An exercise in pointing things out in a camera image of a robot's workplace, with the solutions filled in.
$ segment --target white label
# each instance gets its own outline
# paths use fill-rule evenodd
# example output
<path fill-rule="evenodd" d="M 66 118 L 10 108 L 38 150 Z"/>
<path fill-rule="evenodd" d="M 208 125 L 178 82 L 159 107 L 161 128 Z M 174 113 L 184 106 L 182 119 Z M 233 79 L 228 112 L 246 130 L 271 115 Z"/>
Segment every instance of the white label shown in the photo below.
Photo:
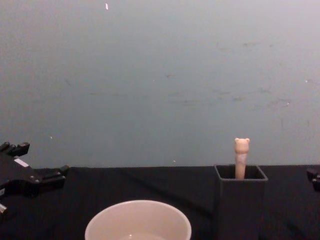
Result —
<path fill-rule="evenodd" d="M 20 164 L 20 165 L 23 166 L 23 167 L 28 167 L 28 166 L 29 166 L 27 163 L 25 163 L 24 161 L 22 161 L 22 160 L 19 159 L 19 158 L 16 158 L 14 161 L 15 161 L 16 163 Z"/>

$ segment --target toy stick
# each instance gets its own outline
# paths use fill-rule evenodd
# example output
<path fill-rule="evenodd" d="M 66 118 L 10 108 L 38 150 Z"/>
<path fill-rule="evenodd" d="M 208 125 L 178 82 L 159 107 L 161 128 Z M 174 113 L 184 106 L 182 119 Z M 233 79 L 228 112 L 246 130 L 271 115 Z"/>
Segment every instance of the toy stick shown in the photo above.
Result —
<path fill-rule="evenodd" d="M 235 146 L 235 178 L 243 180 L 246 173 L 247 155 L 249 152 L 249 138 L 236 138 Z"/>

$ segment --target white bowl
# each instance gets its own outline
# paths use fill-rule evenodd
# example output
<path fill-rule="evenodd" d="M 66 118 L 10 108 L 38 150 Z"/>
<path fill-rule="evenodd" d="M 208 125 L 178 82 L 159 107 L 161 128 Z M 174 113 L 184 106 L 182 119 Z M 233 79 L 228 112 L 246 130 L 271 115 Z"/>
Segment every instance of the white bowl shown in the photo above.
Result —
<path fill-rule="evenodd" d="M 175 207 L 150 200 L 126 201 L 99 212 L 85 240 L 190 240 L 191 225 Z"/>

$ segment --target black tablecloth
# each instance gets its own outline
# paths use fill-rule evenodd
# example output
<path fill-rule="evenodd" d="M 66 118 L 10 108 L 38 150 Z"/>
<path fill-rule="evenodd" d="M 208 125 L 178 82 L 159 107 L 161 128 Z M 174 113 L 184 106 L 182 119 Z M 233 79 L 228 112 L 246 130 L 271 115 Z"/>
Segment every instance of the black tablecloth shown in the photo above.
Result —
<path fill-rule="evenodd" d="M 320 240 L 320 193 L 306 166 L 262 166 L 265 189 L 260 240 Z M 192 240 L 212 240 L 213 167 L 77 168 L 63 189 L 36 198 L 8 196 L 0 240 L 81 240 L 101 210 L 129 200 L 161 201 L 190 220 Z"/>

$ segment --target pen holder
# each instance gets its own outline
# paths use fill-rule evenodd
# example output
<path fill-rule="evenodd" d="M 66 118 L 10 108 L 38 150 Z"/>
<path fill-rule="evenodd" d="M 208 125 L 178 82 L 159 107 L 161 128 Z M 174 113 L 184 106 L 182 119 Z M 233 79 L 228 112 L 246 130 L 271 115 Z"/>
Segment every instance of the pen holder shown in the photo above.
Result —
<path fill-rule="evenodd" d="M 267 176 L 247 165 L 243 180 L 234 164 L 215 165 L 213 234 L 215 240 L 258 240 Z"/>

